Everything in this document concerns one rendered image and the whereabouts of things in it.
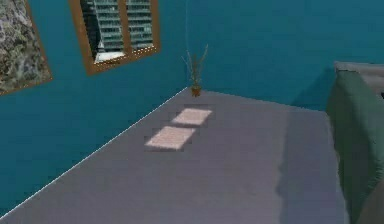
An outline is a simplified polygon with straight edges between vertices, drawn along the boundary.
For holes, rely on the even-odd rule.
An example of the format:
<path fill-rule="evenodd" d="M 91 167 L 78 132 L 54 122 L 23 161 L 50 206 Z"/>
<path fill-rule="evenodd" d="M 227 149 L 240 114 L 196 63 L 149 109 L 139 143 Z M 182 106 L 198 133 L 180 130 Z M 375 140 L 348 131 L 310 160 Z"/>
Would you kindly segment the brown framed window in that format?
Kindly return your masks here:
<path fill-rule="evenodd" d="M 88 75 L 160 52 L 158 0 L 68 0 Z"/>

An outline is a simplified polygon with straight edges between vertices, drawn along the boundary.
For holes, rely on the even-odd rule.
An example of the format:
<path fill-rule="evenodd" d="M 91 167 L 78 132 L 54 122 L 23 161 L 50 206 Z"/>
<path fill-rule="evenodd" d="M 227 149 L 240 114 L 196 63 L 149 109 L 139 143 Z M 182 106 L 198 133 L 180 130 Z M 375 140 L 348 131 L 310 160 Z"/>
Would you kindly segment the thin houseplant in brown pot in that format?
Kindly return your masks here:
<path fill-rule="evenodd" d="M 207 53 L 208 45 L 205 46 L 204 53 L 200 58 L 197 58 L 196 55 L 191 55 L 189 51 L 187 51 L 187 58 L 182 57 L 182 60 L 186 64 L 190 74 L 190 80 L 192 82 L 190 89 L 193 97 L 198 97 L 201 95 L 201 72 Z"/>

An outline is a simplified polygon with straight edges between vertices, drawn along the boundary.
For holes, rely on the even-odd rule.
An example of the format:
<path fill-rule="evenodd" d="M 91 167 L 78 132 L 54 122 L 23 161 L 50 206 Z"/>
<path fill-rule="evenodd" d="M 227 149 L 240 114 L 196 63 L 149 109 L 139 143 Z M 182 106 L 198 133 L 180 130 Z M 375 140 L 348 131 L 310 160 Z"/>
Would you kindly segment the brown framed grey picture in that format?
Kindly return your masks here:
<path fill-rule="evenodd" d="M 0 0 L 0 96 L 52 80 L 28 0 Z"/>

